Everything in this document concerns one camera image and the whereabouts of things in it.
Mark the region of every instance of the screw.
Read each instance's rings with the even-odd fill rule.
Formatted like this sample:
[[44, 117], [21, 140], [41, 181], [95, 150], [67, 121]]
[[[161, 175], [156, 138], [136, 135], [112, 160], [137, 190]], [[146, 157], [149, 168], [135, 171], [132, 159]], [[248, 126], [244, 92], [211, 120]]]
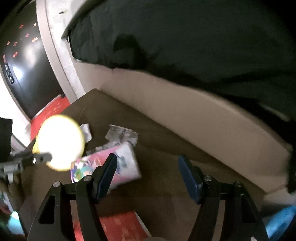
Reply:
[[54, 184], [53, 184], [53, 186], [54, 186], [55, 188], [57, 188], [59, 185], [61, 185], [61, 183], [60, 183], [59, 181], [56, 181], [56, 182], [54, 182]]
[[239, 182], [239, 181], [236, 181], [236, 182], [235, 182], [235, 185], [236, 185], [237, 187], [239, 187], [239, 188], [242, 187], [242, 183]]
[[204, 179], [210, 182], [212, 180], [212, 177], [210, 175], [205, 175]]
[[91, 180], [91, 176], [90, 175], [87, 175], [83, 178], [83, 180], [85, 180], [86, 182], [90, 181]]

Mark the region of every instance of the door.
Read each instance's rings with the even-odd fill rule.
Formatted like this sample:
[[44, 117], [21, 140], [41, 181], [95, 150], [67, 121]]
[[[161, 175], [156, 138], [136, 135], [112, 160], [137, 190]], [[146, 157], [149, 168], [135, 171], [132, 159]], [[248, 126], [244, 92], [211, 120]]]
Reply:
[[62, 93], [43, 47], [35, 1], [1, 33], [0, 53], [5, 80], [30, 119]]

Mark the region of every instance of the blue plastic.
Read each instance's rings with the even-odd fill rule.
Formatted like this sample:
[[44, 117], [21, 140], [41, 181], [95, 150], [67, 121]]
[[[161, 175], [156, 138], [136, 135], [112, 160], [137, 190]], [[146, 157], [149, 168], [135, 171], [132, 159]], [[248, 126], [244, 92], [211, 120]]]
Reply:
[[266, 225], [270, 241], [277, 241], [284, 234], [296, 215], [296, 206], [290, 206], [276, 213]]
[[194, 169], [189, 159], [185, 155], [179, 156], [178, 166], [189, 196], [195, 201], [195, 203], [201, 204], [203, 186], [201, 178], [203, 177], [199, 176], [198, 172]]

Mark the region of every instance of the floor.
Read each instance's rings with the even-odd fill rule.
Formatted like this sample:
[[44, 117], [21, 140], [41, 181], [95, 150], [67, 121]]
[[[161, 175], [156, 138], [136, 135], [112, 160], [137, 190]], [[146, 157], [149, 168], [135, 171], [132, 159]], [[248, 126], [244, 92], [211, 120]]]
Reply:
[[43, 122], [52, 115], [60, 114], [70, 105], [67, 97], [60, 96], [49, 103], [44, 110], [31, 121], [31, 141], [37, 136]]

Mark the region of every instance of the dark cloth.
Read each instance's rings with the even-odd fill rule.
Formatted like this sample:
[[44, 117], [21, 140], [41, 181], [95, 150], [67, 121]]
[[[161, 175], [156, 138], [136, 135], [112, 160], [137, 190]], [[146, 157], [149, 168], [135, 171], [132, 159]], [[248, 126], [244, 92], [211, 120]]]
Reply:
[[10, 155], [12, 120], [0, 118], [0, 162], [6, 162]]
[[[105, 135], [110, 124], [133, 129], [139, 134], [134, 151], [142, 178], [112, 190], [97, 206], [100, 216], [135, 210], [152, 236], [171, 241], [187, 239], [199, 206], [190, 199], [178, 170], [177, 158], [181, 153], [186, 153], [204, 174], [210, 174], [218, 181], [243, 182], [260, 207], [264, 195], [262, 189], [172, 131], [101, 91], [94, 89], [88, 92], [63, 114], [72, 117], [79, 125], [89, 123], [92, 140], [86, 144], [86, 151], [107, 143]], [[42, 164], [28, 167], [22, 173], [26, 200], [19, 216], [27, 230], [50, 186], [57, 180], [63, 184], [70, 183], [70, 172], [56, 172]], [[75, 202], [71, 208], [72, 217], [77, 219]], [[223, 202], [218, 230], [221, 230], [222, 222]]]
[[296, 120], [291, 10], [264, 2], [269, 7], [256, 0], [97, 1], [72, 21], [71, 51], [85, 62], [252, 99]]

